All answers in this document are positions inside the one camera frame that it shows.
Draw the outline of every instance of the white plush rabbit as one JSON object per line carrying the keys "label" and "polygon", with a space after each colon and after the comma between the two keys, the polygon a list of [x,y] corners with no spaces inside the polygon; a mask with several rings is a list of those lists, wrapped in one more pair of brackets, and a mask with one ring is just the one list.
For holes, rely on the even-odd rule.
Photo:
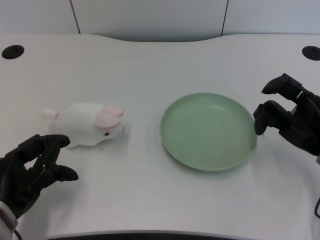
{"label": "white plush rabbit", "polygon": [[124,131],[121,116],[124,109],[100,103],[76,103],[63,111],[43,109],[38,116],[52,119],[49,134],[63,134],[70,139],[68,148],[77,145],[94,146]]}

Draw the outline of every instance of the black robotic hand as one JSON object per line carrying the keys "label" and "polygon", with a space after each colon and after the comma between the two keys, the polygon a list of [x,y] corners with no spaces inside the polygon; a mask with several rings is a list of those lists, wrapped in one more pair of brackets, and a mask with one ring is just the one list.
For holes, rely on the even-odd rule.
{"label": "black robotic hand", "polygon": [[[260,104],[253,113],[254,130],[262,135],[267,127],[279,129],[279,134],[296,147],[318,156],[320,164],[320,97],[302,87],[287,74],[271,80],[262,90],[263,94],[280,94],[296,106],[290,112],[275,101]],[[314,214],[318,214],[318,200]]]}
{"label": "black robotic hand", "polygon": [[[0,158],[0,201],[17,219],[33,206],[42,189],[55,181],[79,178],[73,169],[56,164],[60,149],[68,144],[65,135],[35,135]],[[33,167],[27,170],[25,163],[35,158]]]}

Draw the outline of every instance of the rabbit ear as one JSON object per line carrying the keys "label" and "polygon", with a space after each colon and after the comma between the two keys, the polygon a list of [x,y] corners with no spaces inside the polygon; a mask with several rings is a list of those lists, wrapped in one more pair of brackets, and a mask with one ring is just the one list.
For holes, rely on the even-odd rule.
{"label": "rabbit ear", "polygon": [[111,129],[115,128],[121,123],[121,121],[111,115],[111,114],[106,114],[106,113],[99,113],[94,124],[96,127],[101,128],[101,129]]}
{"label": "rabbit ear", "polygon": [[117,117],[121,117],[124,114],[124,108],[113,104],[108,104],[102,108],[102,112],[106,114],[112,114]]}

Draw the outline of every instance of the black grommet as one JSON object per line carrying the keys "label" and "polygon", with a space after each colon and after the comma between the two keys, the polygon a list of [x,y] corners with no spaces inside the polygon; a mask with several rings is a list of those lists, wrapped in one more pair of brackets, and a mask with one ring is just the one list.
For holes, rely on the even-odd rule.
{"label": "black grommet", "polygon": [[316,46],[306,46],[302,49],[302,54],[310,60],[320,61],[320,48]]}
{"label": "black grommet", "polygon": [[5,50],[2,51],[2,57],[4,59],[16,59],[20,57],[25,52],[23,46],[12,45],[8,46]]}

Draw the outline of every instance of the black cable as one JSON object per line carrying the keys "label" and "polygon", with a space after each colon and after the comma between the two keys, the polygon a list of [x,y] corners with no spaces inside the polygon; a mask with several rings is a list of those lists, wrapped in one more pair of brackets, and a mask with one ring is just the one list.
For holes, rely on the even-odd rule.
{"label": "black cable", "polygon": [[22,236],[20,235],[20,233],[15,229],[14,230],[14,234],[17,236],[17,238],[19,239],[19,240],[23,240],[22,239]]}
{"label": "black cable", "polygon": [[319,200],[316,202],[316,205],[315,205],[315,208],[314,208],[314,215],[315,215],[318,219],[320,219],[320,215],[319,215],[319,213],[318,213],[319,205],[320,205],[320,198],[319,198]]}

